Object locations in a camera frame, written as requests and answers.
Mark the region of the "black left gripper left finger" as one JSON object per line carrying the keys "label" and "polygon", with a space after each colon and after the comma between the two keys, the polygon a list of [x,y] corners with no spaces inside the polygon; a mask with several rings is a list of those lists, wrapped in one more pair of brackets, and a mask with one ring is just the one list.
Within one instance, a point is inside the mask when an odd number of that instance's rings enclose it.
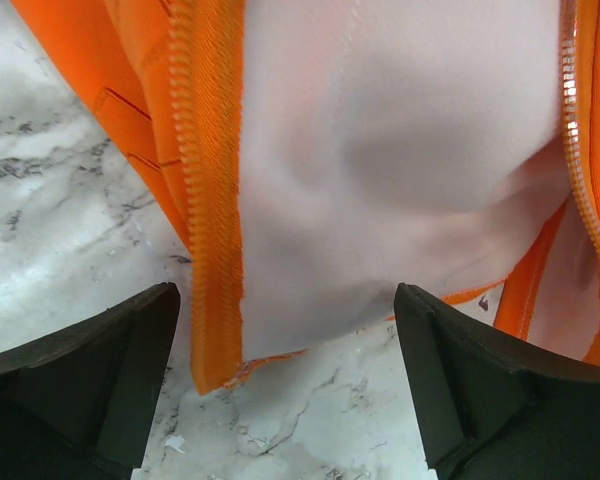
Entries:
{"label": "black left gripper left finger", "polygon": [[128,479],[141,467],[181,298],[161,283],[0,352],[0,479]]}

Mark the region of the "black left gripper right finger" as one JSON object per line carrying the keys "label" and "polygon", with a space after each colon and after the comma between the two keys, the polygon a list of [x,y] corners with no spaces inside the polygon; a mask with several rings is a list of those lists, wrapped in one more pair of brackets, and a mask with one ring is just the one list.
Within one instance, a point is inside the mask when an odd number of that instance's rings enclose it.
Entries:
{"label": "black left gripper right finger", "polygon": [[413,285],[394,311],[427,466],[440,479],[600,479],[600,367]]}

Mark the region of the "orange zip jacket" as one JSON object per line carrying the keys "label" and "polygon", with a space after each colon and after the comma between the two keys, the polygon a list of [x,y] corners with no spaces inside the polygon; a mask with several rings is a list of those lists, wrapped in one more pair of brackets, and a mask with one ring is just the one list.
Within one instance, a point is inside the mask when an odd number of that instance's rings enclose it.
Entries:
{"label": "orange zip jacket", "polygon": [[400,282],[600,366],[600,1],[18,1],[192,260],[201,393]]}

